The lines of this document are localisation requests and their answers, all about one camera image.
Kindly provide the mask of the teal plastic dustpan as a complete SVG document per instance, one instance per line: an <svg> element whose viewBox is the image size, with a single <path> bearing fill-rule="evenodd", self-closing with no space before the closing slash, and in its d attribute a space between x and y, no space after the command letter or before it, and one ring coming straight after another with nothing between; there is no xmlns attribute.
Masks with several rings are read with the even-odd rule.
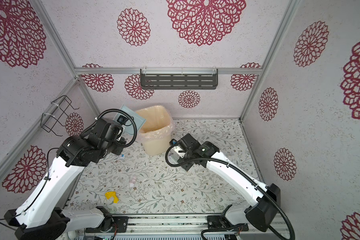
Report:
<svg viewBox="0 0 360 240"><path fill-rule="evenodd" d="M121 111L125 112L126 114L128 114L132 120L134 121L134 123L136 124L136 128L137 128L137 132L139 132L139 130L142 128L142 126L145 124L146 119L141 117L140 115L138 115L136 112L134 112L133 110L131 110L130 108L128 108L125 105L122 105L121 107ZM117 118L120 116L126 116L124 114L121 113L117 113L114 117L114 121L117 122ZM134 127L133 127L133 123L129 120L127 122L127 125L122 125L122 127L124 128L124 133L128 134L130 136L133 136L135 134L134 131Z"/></svg>

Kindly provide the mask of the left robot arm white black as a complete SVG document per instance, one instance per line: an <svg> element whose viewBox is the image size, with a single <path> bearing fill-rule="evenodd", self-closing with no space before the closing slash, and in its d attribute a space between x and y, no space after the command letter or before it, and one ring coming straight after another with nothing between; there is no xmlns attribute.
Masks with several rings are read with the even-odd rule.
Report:
<svg viewBox="0 0 360 240"><path fill-rule="evenodd" d="M57 204L89 163L109 153L120 155L135 142L142 127L138 119L125 106L108 109L80 135L67 138L33 193L20 207L8 210L0 224L13 230L18 240L56 240L79 229L112 231L115 221L105 207L70 212Z"/></svg>

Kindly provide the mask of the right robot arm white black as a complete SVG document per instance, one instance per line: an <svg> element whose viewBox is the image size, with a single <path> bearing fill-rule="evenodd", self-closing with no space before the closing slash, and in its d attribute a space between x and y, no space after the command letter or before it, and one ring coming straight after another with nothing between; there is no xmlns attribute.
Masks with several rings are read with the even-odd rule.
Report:
<svg viewBox="0 0 360 240"><path fill-rule="evenodd" d="M252 225L261 232L270 230L283 240L285 237L271 226L277 214L285 221L289 239L296 238L293 225L281 208L281 190L277 185L256 180L230 161L217 146L208 141L200 144L190 134L179 140L170 140L169 145L165 153L169 166L188 171L193 165L200 165L219 175L246 201L238 206L227 206L219 216L208 216L209 226L201 232L202 239L207 233L248 231L249 225Z"/></svg>

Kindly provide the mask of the beige trash bin with liner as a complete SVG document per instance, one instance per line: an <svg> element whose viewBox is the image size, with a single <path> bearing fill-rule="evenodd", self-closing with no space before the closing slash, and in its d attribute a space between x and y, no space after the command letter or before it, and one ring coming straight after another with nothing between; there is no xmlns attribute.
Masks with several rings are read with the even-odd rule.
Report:
<svg viewBox="0 0 360 240"><path fill-rule="evenodd" d="M136 113L146 120L136 138L136 141L142 144L145 153L156 156L166 152L175 129L170 112L164 106L152 106L137 110Z"/></svg>

